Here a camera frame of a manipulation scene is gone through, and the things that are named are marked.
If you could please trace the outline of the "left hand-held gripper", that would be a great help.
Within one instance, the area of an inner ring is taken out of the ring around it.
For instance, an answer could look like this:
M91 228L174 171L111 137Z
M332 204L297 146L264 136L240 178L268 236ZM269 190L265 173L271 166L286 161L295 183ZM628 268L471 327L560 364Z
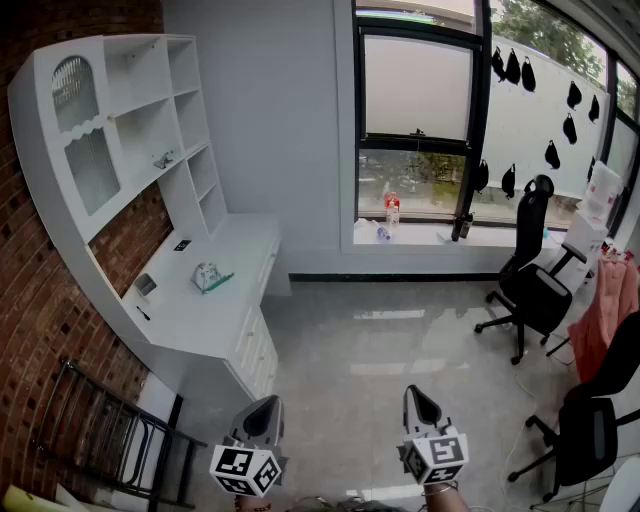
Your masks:
M281 486L288 458L283 455L284 402L270 395L233 419L230 436L214 447L210 475L227 493L266 496Z

